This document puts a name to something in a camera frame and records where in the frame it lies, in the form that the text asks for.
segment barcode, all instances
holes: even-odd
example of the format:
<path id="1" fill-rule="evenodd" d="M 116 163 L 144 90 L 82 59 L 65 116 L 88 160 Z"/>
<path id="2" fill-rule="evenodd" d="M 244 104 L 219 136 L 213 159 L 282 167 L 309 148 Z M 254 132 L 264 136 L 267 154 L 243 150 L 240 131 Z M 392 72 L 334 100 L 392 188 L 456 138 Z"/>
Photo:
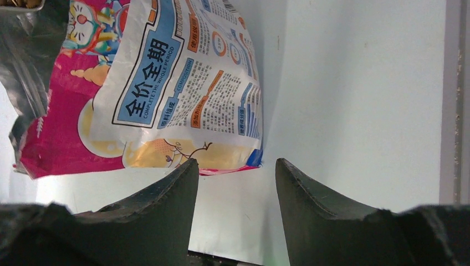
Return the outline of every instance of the barcode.
<path id="1" fill-rule="evenodd" d="M 231 13 L 236 13 L 237 12 L 237 10 L 233 7 L 232 4 L 230 4 L 230 2 L 228 0 L 222 0 L 222 1 L 223 1 L 223 5 L 225 6 L 226 10 L 228 10 Z"/>

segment black object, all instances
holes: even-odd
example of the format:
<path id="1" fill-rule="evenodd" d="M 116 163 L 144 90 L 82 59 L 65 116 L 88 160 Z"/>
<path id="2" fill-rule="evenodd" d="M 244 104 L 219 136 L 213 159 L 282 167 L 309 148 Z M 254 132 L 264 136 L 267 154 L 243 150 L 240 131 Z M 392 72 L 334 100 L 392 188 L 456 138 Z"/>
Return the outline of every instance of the black object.
<path id="1" fill-rule="evenodd" d="M 291 266 L 470 265 L 470 207 L 394 214 L 347 198 L 285 159 L 276 187 Z"/>
<path id="2" fill-rule="evenodd" d="M 190 159 L 97 212 L 2 205 L 0 265 L 188 265 L 198 180 Z"/>

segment pet food bag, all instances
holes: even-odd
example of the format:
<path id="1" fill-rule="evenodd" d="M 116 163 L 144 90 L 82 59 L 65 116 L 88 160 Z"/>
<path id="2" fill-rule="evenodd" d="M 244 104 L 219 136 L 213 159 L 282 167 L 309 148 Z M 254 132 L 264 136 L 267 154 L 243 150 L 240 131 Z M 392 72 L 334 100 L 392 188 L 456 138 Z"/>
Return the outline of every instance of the pet food bag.
<path id="1" fill-rule="evenodd" d="M 68 16 L 47 115 L 21 140 L 30 176 L 259 167 L 254 49 L 227 0 L 71 0 Z"/>

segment white surface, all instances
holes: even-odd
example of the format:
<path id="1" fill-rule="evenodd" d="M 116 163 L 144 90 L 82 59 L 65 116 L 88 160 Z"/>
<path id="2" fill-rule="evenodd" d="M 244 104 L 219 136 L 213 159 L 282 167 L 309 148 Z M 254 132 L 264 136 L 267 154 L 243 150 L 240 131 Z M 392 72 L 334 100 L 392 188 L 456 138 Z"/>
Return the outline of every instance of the white surface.
<path id="1" fill-rule="evenodd" d="M 232 2 L 257 49 L 264 167 L 201 178 L 191 250 L 289 264 L 274 183 L 279 157 L 375 207 L 438 202 L 446 1 Z M 165 172 L 46 177 L 36 200 L 97 210 Z"/>

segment cartoon cat face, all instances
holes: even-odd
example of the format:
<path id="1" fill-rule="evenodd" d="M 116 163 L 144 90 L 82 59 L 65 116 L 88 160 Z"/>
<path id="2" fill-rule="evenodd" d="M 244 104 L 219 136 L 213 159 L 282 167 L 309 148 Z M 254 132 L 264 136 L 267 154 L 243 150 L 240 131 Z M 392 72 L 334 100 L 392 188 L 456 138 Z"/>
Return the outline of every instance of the cartoon cat face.
<path id="1" fill-rule="evenodd" d="M 95 18 L 96 14 L 91 7 L 82 2 L 72 1 L 67 28 L 68 39 L 80 47 L 90 45 L 99 26 Z"/>

